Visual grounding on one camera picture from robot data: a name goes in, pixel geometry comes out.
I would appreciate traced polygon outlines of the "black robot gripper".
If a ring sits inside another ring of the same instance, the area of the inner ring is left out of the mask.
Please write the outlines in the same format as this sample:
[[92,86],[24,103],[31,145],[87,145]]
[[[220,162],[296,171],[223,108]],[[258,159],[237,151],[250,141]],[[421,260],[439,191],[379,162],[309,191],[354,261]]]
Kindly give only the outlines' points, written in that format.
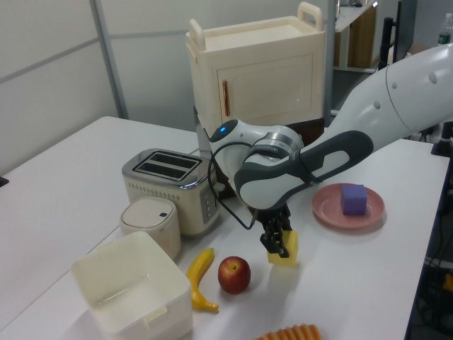
[[289,231],[292,231],[290,216],[287,205],[271,210],[253,210],[253,219],[261,223],[264,229],[260,236],[261,243],[268,253],[276,253],[282,259],[289,257],[286,243]]

